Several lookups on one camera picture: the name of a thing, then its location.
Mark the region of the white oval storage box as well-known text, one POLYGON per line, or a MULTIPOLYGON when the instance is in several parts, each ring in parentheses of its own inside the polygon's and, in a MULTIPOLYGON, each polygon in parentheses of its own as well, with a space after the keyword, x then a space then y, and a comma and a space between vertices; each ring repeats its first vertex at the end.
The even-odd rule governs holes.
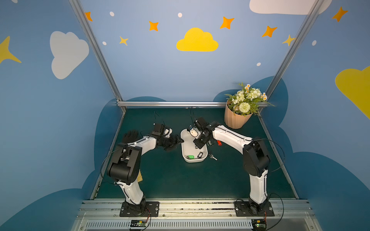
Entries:
POLYGON ((202 149, 198 149, 193 143, 193 140, 195 138, 190 135, 188 129, 184 129, 181 131, 181 138, 185 141, 184 143, 181 143, 182 156, 187 163, 202 162, 208 157, 207 146, 205 145, 202 149), (197 158, 199 152, 204 153, 201 159, 197 158), (188 155, 194 156, 194 159, 186 159, 186 156, 188 155))

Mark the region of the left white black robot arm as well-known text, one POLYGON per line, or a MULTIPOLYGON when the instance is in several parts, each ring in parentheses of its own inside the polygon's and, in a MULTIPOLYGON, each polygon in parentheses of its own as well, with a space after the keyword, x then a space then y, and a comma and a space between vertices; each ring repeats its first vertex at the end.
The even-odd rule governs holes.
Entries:
POLYGON ((145 194, 137 179, 142 155, 158 147, 169 152, 183 142, 179 135, 172 134, 171 128, 159 123, 155 123, 153 131, 142 138, 138 137, 137 130, 128 131, 124 135, 107 166, 107 175, 125 195, 122 203, 124 214, 138 217, 148 212, 145 194))

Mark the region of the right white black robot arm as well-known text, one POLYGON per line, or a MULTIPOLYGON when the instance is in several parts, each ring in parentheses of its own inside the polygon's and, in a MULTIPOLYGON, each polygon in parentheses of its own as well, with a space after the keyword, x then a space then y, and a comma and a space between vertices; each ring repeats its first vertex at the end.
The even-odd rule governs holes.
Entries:
POLYGON ((265 145, 265 139, 250 138, 236 133, 218 122, 208 123, 203 117, 194 122, 199 130, 199 135, 193 143, 202 148, 210 140, 221 141, 239 151, 243 156, 243 168, 250 177, 250 194, 248 202, 241 201, 240 206, 235 202, 235 208, 239 208, 238 216, 247 209, 246 216, 259 217, 266 215, 274 216, 271 203, 267 194, 267 175, 271 159, 265 145))

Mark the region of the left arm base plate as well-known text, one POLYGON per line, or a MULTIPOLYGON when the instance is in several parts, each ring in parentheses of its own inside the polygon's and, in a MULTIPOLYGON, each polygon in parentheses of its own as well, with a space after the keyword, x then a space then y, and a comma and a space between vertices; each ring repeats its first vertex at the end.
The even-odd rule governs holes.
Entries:
POLYGON ((144 204, 139 205, 130 204, 128 202, 123 202, 119 216, 120 217, 158 217, 159 215, 160 202, 158 201, 148 201, 144 204))

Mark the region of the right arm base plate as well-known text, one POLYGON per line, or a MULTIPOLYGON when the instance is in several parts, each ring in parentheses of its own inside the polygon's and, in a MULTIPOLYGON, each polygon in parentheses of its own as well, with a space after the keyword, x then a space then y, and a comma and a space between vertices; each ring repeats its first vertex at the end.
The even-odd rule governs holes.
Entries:
POLYGON ((237 217, 274 217, 274 211, 271 203, 266 200, 262 204, 255 202, 245 202, 236 200, 234 202, 235 213, 237 217))

